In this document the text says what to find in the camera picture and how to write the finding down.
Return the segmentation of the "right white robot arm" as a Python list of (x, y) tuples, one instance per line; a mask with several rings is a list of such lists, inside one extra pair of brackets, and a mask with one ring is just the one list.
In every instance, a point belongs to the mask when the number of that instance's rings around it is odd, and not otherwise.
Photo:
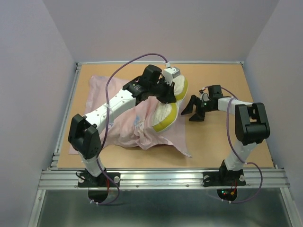
[(230, 122), (226, 122), (227, 139), (231, 147), (230, 155), (222, 161), (216, 172), (203, 172), (202, 184), (208, 186), (244, 186), (243, 166), (252, 150), (270, 136), (270, 126), (263, 103), (250, 103), (238, 100), (234, 94), (224, 96), (220, 85), (206, 86), (200, 96), (192, 95), (182, 115), (192, 114), (190, 121), (202, 122), (205, 114), (224, 111), (234, 115), (236, 141), (232, 143)]

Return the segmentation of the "pink cartoon pillowcase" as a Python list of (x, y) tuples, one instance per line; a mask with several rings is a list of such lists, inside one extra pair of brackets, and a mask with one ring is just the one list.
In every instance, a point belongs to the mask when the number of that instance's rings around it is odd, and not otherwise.
[[(91, 77), (86, 114), (93, 111), (93, 108), (101, 102), (105, 102), (105, 93), (101, 89), (105, 88), (108, 79), (109, 77)], [(113, 78), (109, 84), (109, 98), (112, 98), (125, 83), (124, 79)], [(179, 118), (180, 113), (174, 124), (167, 130), (156, 132), (152, 128), (152, 115), (158, 103), (156, 98), (149, 97), (111, 121), (104, 148), (108, 145), (117, 145), (123, 148), (140, 147), (147, 150), (157, 145), (169, 145), (174, 146), (183, 155), (191, 157), (186, 146), (185, 120)]]

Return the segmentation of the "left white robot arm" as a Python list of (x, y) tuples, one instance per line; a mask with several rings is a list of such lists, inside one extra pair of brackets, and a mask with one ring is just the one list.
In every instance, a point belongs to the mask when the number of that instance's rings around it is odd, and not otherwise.
[(111, 121), (150, 96), (163, 104), (172, 104), (172, 112), (177, 117), (173, 79), (179, 75), (180, 70), (171, 66), (161, 70), (155, 65), (148, 65), (142, 75), (123, 85), (113, 98), (106, 97), (105, 104), (84, 116), (73, 116), (68, 142), (81, 156), (90, 174), (89, 181), (94, 186), (101, 186), (105, 182), (105, 167), (99, 158), (105, 140), (100, 139), (100, 134), (108, 133)]

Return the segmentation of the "cream yellow pillow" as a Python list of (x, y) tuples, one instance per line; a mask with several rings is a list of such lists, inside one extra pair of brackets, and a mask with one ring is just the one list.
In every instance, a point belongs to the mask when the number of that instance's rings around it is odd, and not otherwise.
[(152, 115), (151, 125), (156, 132), (162, 132), (171, 127), (178, 118), (179, 109), (187, 94), (188, 81), (180, 75), (173, 79), (176, 102), (169, 104), (158, 103)]

